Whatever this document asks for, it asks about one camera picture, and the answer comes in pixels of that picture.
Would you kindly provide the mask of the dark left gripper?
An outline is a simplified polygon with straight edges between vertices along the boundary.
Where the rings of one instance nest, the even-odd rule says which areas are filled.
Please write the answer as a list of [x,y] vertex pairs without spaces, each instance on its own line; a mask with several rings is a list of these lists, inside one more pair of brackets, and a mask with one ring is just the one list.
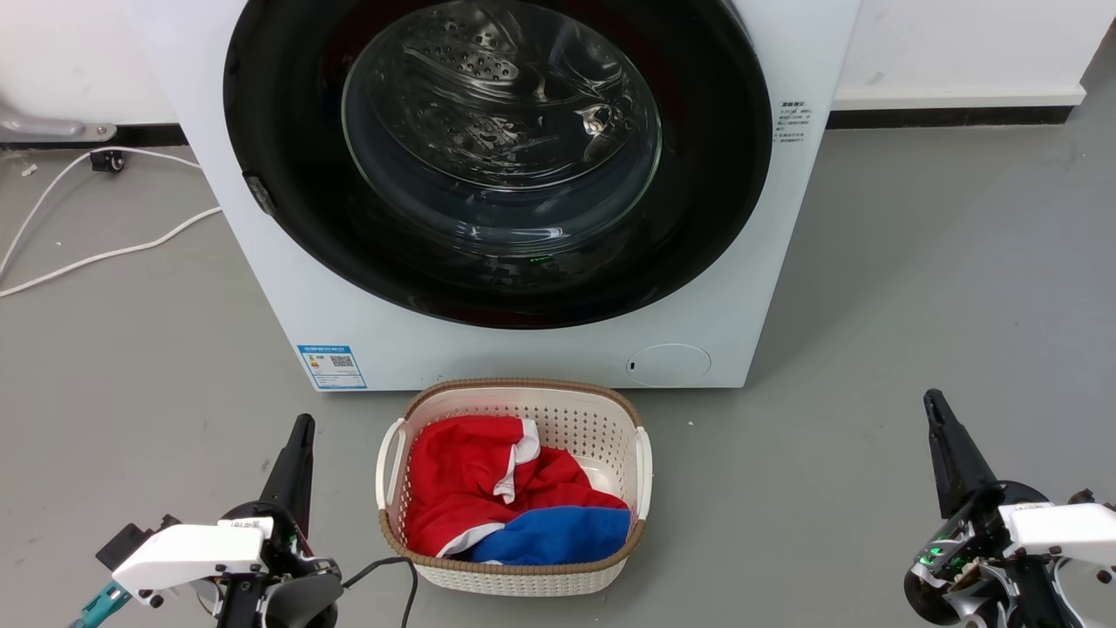
[[231,509],[219,518],[220,526],[259,529],[264,541],[262,564],[275,577],[298,579],[331,574],[340,579],[340,568],[327,555],[317,555],[310,532],[314,441],[316,422],[311,414],[296,417],[289,437],[270,470],[260,501]]

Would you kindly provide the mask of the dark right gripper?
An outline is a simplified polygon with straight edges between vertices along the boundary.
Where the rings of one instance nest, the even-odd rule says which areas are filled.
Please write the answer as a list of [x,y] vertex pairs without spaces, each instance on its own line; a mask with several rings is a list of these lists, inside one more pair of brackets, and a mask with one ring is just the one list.
[[946,521],[904,576],[910,608],[944,628],[1052,628],[1048,557],[994,555],[1007,545],[999,506],[1047,500],[1021,482],[999,482],[943,392],[929,389],[923,405]]

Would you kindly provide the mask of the grey metal floor bracket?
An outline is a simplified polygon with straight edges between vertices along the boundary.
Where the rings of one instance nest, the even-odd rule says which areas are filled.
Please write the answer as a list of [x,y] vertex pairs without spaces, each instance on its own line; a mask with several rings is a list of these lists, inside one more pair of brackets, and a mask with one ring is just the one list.
[[0,144],[102,143],[116,134],[117,127],[110,123],[36,118],[0,99]]

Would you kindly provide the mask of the small printed text label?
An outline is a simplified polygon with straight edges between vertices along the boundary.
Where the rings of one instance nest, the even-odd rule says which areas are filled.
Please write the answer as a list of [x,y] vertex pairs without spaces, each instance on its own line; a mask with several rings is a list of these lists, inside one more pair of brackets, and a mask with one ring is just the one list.
[[772,142],[798,144],[812,131],[812,107],[805,100],[781,100],[775,114]]

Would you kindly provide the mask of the blue energy label sticker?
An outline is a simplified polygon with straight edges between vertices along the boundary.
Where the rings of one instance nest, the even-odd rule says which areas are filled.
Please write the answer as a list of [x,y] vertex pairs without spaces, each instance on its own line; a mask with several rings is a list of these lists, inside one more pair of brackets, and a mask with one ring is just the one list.
[[349,345],[297,345],[312,386],[318,392],[366,392],[363,377]]

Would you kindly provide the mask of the white woven-look laundry basket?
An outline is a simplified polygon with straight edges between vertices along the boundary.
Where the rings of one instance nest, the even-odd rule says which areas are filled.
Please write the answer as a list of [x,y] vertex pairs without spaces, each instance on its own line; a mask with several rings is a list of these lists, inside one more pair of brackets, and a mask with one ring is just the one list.
[[[458,416],[533,421],[546,447],[573,454],[593,487],[625,501],[631,510],[627,542],[609,559],[551,567],[485,564],[411,552],[403,516],[411,500],[413,442],[431,424]],[[375,487],[387,544],[431,584],[511,597],[590,595],[614,582],[644,537],[652,503],[652,445],[638,410],[619,392],[603,386],[508,378],[443,381],[416,394],[389,426],[376,461]]]

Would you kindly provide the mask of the round white filter cover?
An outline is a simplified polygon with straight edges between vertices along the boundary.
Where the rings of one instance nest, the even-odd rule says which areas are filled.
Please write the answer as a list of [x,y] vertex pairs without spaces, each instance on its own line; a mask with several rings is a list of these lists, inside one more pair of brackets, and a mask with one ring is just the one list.
[[712,367],[705,350],[692,345],[654,345],[631,355],[626,373],[650,388],[681,388],[701,381]]

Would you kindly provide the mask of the white front-load washing machine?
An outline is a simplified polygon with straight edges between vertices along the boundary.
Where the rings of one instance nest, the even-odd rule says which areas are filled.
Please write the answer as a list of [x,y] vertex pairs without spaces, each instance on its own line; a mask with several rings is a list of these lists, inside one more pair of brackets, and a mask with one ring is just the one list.
[[256,201],[228,137],[223,104],[228,45],[248,0],[123,0],[300,365],[297,345],[349,345],[366,392],[512,377],[650,388],[631,380],[626,365],[631,355],[654,345],[692,345],[710,355],[705,377],[682,388],[745,384],[862,0],[725,2],[764,73],[771,127],[781,100],[812,107],[812,131],[804,143],[771,144],[764,189],[741,234],[693,281],[639,310],[558,329],[496,329],[429,317],[367,293],[308,254]]

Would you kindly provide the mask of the black round washer door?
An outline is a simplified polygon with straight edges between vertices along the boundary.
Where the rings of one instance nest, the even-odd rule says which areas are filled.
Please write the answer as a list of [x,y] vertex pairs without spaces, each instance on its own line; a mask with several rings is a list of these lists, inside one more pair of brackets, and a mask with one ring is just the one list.
[[452,0],[248,0],[228,45],[228,137],[256,201],[359,289],[429,317],[558,329],[674,293],[741,234],[771,166],[771,105],[725,0],[521,0],[589,25],[650,84],[663,147],[629,218],[558,253],[494,257],[406,225],[352,160],[340,103],[387,25]]

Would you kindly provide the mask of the blue garment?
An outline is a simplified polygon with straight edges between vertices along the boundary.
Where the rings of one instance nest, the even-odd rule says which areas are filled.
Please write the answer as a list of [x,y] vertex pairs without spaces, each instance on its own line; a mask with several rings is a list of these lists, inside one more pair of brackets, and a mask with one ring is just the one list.
[[551,567],[609,559],[629,537],[628,509],[561,506],[527,510],[456,555],[468,562]]

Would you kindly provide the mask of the red and white garment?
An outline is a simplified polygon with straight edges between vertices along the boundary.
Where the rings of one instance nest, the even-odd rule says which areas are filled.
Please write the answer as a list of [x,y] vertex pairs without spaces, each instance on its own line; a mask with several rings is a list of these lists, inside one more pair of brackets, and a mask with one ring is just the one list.
[[408,481],[405,544],[437,559],[461,560],[459,553],[527,510],[629,510],[620,497],[593,487],[573,454],[546,447],[533,421],[514,416],[431,424],[413,442]]

